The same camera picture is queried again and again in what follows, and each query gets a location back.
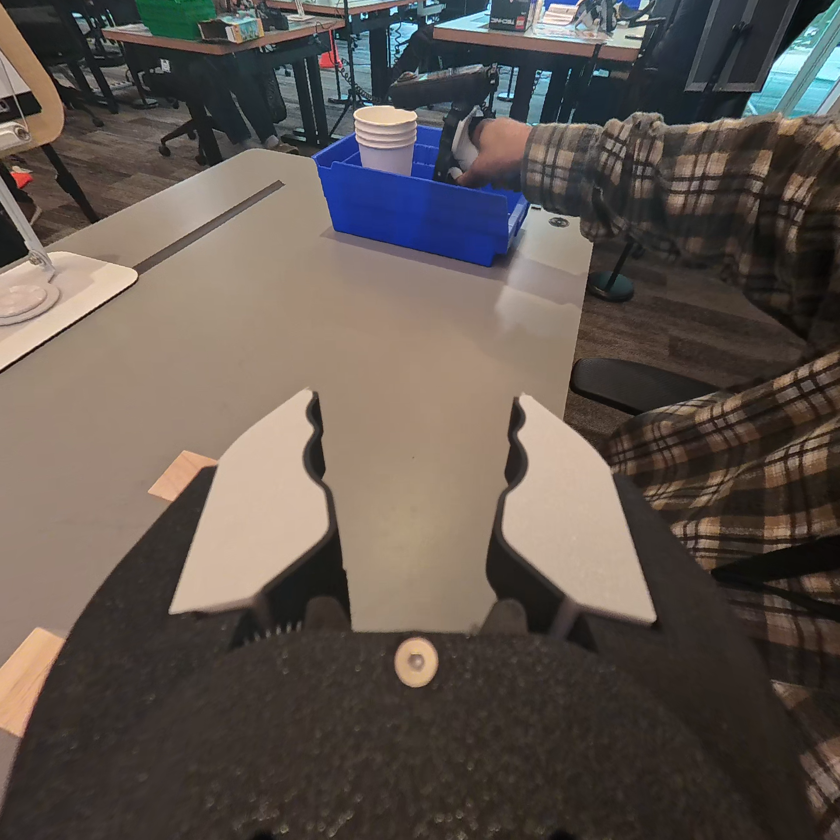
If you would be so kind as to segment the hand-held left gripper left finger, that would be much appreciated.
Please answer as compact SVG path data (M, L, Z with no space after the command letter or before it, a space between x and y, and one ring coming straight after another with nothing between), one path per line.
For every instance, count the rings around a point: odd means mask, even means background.
M350 628L322 436L319 394L304 388L230 445L217 463L170 615L245 613L259 631Z

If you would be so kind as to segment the wooden cube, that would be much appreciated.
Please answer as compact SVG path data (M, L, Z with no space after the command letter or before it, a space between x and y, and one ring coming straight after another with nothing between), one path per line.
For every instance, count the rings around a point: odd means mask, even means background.
M21 739L65 638L36 627L1 667L1 729Z
M204 469L217 466L215 458L183 450L148 490L149 495L173 502Z

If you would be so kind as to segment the blue plastic bin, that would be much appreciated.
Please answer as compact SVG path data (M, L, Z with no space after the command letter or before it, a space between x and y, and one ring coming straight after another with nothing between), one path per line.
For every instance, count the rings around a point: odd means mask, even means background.
M477 266L504 256L529 202L517 192L436 182L441 134L417 128L410 176L364 168L354 134L315 154L333 228Z

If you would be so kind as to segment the person's right forearm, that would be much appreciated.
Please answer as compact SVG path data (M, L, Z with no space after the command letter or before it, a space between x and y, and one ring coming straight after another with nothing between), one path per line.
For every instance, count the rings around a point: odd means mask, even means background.
M533 127L521 187L578 217L591 242L631 239L718 270L813 357L838 349L838 166L828 117L668 126L635 113L602 127Z

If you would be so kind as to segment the person's right hand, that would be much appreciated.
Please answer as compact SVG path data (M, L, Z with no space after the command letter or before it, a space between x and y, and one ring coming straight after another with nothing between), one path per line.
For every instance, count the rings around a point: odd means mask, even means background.
M519 192L531 131L532 126L513 119L482 120L473 134L478 155L456 184L469 188L490 185Z

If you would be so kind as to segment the background wooden desk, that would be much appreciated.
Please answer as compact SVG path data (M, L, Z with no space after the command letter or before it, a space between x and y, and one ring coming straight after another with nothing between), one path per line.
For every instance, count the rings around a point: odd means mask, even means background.
M273 72L281 65L293 69L304 142L322 148L332 141L332 130L324 104L319 56L329 47L329 33L343 23L335 17L315 17L301 23L289 23L288 29L270 30L261 38L244 43L166 38L153 35L144 24L130 24L102 30L104 37L122 46L130 45L149 52L156 59L170 62L175 78L182 83L182 99L191 115L197 136L201 165L216 165L223 160L215 130L197 85L188 77L188 66L196 56L218 58L254 54L258 70Z
M583 38L565 29L557 35L525 31L490 29L489 13L458 18L436 24L434 39L481 51L491 64L518 70L511 101L511 119L526 122L534 81L539 70L551 73L540 121L570 121L584 91L592 82L594 70L603 65L632 69L642 51L643 37L619 27L609 36Z

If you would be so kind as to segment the black cardboard box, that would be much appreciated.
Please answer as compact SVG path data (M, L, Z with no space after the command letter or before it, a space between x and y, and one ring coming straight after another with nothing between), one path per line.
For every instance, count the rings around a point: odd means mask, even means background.
M490 2L488 29L492 31L524 33L538 23L544 8L544 1Z

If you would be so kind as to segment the black tripod stand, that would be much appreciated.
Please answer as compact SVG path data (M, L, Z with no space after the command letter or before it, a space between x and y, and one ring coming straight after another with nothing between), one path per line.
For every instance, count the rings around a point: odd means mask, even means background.
M341 22L335 42L345 44L343 68L335 68L335 73L345 82L346 92L343 97L332 100L342 106L342 111L332 126L335 134L340 125L352 111L366 105L380 105L388 102L389 88L389 32L392 24L392 9L388 2L329 2L334 16ZM362 35L367 37L370 63L370 81L367 87L357 79L355 59L356 41Z

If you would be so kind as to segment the person's plaid shirt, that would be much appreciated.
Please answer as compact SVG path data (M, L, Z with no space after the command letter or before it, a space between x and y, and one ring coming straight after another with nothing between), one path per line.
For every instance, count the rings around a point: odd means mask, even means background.
M631 417L600 452L721 586L794 722L816 831L838 838L838 349Z

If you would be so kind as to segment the colourful cardboard box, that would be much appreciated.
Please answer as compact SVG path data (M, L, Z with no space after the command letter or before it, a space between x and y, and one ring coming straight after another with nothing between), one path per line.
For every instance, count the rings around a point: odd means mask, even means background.
M206 42L242 45L265 35L261 19L252 14L219 16L199 21L197 26Z

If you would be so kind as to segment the black stanchion with round base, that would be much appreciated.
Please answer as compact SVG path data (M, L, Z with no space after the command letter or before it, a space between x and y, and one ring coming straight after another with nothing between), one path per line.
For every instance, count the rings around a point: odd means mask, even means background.
M635 239L628 237L612 269L590 271L586 280L586 294L616 304L632 300L635 286L623 270L632 256L639 257L643 253L644 248Z

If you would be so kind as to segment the green plastic bin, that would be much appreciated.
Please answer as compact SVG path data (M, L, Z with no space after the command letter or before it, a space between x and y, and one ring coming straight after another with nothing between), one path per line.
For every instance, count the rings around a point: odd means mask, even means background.
M135 1L150 33L169 39L202 40L199 24L216 17L214 1Z

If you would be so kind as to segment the white device stand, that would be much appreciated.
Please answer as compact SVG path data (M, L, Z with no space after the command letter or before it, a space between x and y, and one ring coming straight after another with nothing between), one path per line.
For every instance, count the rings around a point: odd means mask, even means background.
M15 225L27 249L27 258L2 281L1 324L11 326L35 319L56 305L60 290L54 285L56 266L5 182L1 182L3 210Z

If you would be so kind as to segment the wood edged display board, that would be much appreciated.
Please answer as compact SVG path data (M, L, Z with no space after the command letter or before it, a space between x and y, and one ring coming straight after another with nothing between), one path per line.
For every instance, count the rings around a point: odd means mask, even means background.
M2 104L11 99L20 116L2 115L1 155L52 144L65 127L65 110L51 76L1 7Z

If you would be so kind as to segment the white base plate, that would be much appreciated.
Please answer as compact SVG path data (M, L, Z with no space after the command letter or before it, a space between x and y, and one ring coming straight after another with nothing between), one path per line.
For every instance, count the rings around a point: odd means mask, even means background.
M64 251L49 257L56 266L58 302L32 320L1 326L2 371L129 289L139 278L135 269L91 257ZM13 268L2 273L1 289Z

